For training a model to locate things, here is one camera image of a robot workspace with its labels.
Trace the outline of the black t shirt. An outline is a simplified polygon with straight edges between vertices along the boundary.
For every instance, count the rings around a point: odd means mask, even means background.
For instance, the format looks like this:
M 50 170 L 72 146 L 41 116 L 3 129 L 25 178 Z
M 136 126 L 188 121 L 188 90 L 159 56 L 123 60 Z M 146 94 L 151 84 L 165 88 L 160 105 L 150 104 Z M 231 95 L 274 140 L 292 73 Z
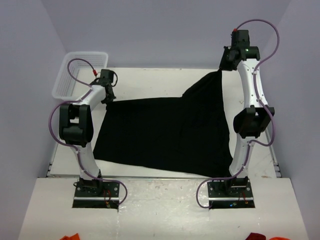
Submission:
M 232 163 L 222 72 L 210 72 L 180 97 L 114 101 L 106 106 L 97 160 L 206 177 Z

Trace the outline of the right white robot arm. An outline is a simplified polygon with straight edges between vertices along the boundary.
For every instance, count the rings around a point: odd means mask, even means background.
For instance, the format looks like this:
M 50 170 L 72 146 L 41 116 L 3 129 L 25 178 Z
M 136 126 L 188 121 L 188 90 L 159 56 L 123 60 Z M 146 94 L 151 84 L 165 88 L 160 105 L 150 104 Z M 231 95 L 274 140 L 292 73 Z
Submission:
M 229 166 L 230 177 L 219 185 L 230 197 L 247 185 L 253 147 L 275 114 L 275 109 L 269 106 L 264 96 L 260 59 L 259 48 L 250 45 L 248 30 L 235 28 L 231 33 L 231 45 L 224 47 L 219 65 L 222 71 L 238 71 L 244 97 L 243 110 L 233 119 L 236 146 Z

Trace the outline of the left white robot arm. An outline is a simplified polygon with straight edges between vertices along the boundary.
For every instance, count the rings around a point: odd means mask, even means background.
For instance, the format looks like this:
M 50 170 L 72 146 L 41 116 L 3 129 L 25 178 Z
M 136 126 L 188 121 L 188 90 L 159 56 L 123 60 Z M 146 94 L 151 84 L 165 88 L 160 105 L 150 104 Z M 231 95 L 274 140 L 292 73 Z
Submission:
M 117 83 L 118 75 L 103 69 L 100 76 L 89 84 L 87 93 L 59 107 L 59 137 L 76 157 L 80 170 L 79 187 L 86 188 L 94 197 L 103 193 L 104 184 L 91 144 L 94 135 L 92 110 L 116 99 L 113 87 Z

